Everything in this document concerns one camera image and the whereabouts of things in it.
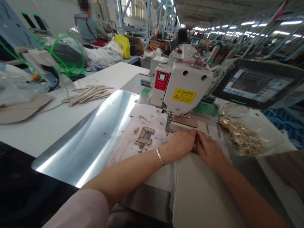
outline blue pallet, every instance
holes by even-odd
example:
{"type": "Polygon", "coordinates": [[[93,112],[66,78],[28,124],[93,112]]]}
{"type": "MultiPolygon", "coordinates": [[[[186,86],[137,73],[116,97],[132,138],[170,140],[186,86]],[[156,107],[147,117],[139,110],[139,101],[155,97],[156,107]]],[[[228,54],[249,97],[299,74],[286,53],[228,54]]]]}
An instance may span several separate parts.
{"type": "Polygon", "coordinates": [[[297,140],[304,149],[304,124],[283,108],[261,111],[278,130],[288,131],[289,139],[297,140]]]}

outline yellow bag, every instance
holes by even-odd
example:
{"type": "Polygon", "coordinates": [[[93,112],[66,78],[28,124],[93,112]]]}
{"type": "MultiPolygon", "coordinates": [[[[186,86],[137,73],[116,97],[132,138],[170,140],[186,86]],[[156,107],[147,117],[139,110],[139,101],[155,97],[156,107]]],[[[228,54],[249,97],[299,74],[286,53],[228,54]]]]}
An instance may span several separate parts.
{"type": "Polygon", "coordinates": [[[131,53],[130,53],[130,43],[129,39],[127,37],[115,34],[115,39],[118,44],[121,44],[123,47],[123,58],[124,59],[130,59],[131,53]]]}

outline white table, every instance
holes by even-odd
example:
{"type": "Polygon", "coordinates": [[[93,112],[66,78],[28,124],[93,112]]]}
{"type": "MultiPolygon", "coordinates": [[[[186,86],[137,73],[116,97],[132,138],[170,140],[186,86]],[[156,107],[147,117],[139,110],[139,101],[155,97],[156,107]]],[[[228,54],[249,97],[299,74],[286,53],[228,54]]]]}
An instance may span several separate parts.
{"type": "MultiPolygon", "coordinates": [[[[120,62],[79,79],[74,84],[78,88],[86,85],[111,86],[114,89],[108,91],[113,93],[137,73],[147,74],[148,72],[148,69],[120,62]]],[[[67,96],[64,88],[48,94],[53,96],[54,99],[41,111],[57,106],[67,96]]],[[[70,89],[69,96],[75,94],[77,93],[71,92],[70,89]]],[[[25,121],[0,125],[0,141],[37,158],[103,101],[104,99],[101,99],[73,107],[62,104],[56,109],[32,116],[25,121]]]]}

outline red label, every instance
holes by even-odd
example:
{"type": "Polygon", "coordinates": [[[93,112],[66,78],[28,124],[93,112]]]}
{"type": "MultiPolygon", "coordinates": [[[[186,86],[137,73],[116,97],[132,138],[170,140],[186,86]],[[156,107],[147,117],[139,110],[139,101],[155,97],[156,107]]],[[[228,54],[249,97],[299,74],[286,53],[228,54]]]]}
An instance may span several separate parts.
{"type": "Polygon", "coordinates": [[[165,91],[169,81],[169,76],[170,73],[157,71],[154,88],[165,91]]]}

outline pink sleeve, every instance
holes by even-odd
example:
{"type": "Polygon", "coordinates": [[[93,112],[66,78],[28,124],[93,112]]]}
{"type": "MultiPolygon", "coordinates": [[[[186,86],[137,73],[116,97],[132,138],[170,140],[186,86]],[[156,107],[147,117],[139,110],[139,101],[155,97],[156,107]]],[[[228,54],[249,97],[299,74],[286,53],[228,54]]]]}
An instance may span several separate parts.
{"type": "Polygon", "coordinates": [[[108,216],[105,196],[99,191],[86,189],[72,195],[43,228],[105,227],[108,216]]]}

